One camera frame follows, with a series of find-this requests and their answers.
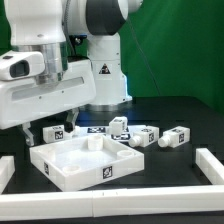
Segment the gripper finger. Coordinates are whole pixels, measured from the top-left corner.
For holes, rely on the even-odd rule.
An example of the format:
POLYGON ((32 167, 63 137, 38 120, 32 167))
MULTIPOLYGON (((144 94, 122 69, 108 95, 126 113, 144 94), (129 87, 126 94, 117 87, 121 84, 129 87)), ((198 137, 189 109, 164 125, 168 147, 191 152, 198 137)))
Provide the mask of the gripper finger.
POLYGON ((76 120, 79 115, 79 109, 73 108, 67 111, 67 117, 65 121, 65 130, 71 132, 75 130, 76 120))
POLYGON ((27 122, 27 123, 24 123, 24 124, 20 125, 20 130, 24 134, 26 144, 28 146, 32 147, 34 145, 34 135, 30 131, 30 128, 31 128, 31 123, 30 122, 27 122))

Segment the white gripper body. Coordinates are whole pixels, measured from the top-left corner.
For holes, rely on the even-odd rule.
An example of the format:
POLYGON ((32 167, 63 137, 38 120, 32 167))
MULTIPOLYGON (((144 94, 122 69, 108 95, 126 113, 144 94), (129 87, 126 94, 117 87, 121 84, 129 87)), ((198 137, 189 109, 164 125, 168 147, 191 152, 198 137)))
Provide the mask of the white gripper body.
POLYGON ((0 129, 86 105, 95 96, 88 59, 71 62, 55 85, 37 85, 34 78, 0 81, 0 129))

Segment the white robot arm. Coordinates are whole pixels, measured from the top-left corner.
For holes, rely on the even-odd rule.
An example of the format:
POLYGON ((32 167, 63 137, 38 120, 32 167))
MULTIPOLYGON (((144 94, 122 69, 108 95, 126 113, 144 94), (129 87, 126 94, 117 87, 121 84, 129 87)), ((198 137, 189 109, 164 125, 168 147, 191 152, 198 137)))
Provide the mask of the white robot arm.
POLYGON ((119 29, 143 0, 3 0, 12 50, 0 56, 0 129, 78 108, 116 110, 129 102, 119 29))

